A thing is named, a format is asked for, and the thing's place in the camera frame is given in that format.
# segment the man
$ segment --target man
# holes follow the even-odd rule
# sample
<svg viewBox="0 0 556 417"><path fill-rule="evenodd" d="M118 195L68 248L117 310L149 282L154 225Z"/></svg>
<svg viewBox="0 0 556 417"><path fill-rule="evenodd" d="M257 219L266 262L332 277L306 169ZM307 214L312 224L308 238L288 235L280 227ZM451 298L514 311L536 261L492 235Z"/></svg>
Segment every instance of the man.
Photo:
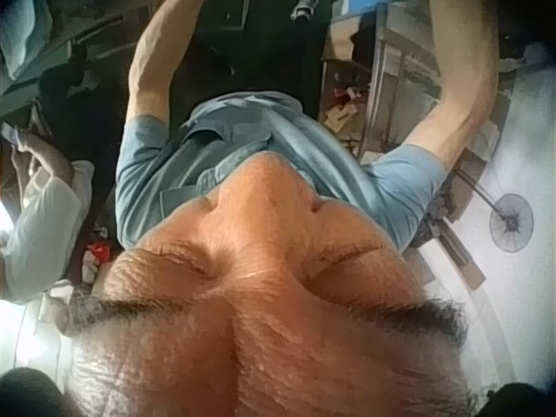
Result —
<svg viewBox="0 0 556 417"><path fill-rule="evenodd" d="M12 163L22 212L0 248L0 295L25 302L62 279L79 228L89 211L94 167L70 162L30 132L18 130ZM30 176L30 162L41 165Z"/></svg>
<svg viewBox="0 0 556 417"><path fill-rule="evenodd" d="M497 88L480 0L431 0L442 99L361 168L299 103L237 93L169 137L201 0L167 0L129 73L116 174L127 249L71 317L84 415L467 415L457 309L399 252Z"/></svg>

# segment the blue shirt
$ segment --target blue shirt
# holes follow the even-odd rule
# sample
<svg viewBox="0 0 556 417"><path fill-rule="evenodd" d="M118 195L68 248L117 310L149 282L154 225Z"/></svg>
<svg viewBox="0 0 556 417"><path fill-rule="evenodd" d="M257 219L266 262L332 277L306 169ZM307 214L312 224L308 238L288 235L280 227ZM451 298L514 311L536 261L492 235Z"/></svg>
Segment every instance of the blue shirt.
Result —
<svg viewBox="0 0 556 417"><path fill-rule="evenodd" d="M352 204L405 249L447 175L426 150L402 145L359 163L281 93L234 93L199 105L173 136L153 116L126 123L116 171L118 239L132 248L176 208L207 194L261 151L286 158L319 195Z"/></svg>

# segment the man's left arm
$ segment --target man's left arm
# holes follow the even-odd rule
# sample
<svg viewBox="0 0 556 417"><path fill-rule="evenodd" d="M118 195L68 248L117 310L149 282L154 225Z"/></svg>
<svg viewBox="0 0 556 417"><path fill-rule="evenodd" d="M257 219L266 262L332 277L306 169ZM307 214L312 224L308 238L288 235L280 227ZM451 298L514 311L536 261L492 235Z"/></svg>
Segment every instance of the man's left arm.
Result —
<svg viewBox="0 0 556 417"><path fill-rule="evenodd" d="M496 7L489 0L430 0L430 10L442 97L404 144L427 150L451 169L496 98Z"/></svg>

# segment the man's right arm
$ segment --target man's right arm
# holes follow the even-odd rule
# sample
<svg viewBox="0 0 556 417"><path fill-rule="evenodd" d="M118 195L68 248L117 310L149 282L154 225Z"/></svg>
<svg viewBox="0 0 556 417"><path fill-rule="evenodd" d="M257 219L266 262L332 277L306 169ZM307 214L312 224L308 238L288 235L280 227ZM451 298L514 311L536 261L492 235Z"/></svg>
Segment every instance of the man's right arm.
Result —
<svg viewBox="0 0 556 417"><path fill-rule="evenodd" d="M202 0L166 0L143 32L129 69L127 120L169 122L169 87L189 46Z"/></svg>

